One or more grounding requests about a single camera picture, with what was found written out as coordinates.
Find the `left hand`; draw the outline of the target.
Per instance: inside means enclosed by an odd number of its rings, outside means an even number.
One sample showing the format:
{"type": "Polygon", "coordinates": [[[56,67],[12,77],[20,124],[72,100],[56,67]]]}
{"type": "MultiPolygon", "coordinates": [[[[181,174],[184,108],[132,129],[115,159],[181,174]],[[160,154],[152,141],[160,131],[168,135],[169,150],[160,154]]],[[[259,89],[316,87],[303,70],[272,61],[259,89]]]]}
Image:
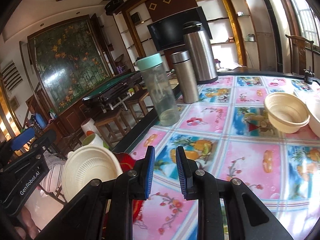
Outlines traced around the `left hand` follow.
{"type": "Polygon", "coordinates": [[[21,223],[23,224],[23,227],[16,226],[16,232],[22,239],[27,239],[27,237],[35,239],[39,234],[39,229],[33,221],[29,210],[25,206],[23,206],[18,216],[21,223]]]}

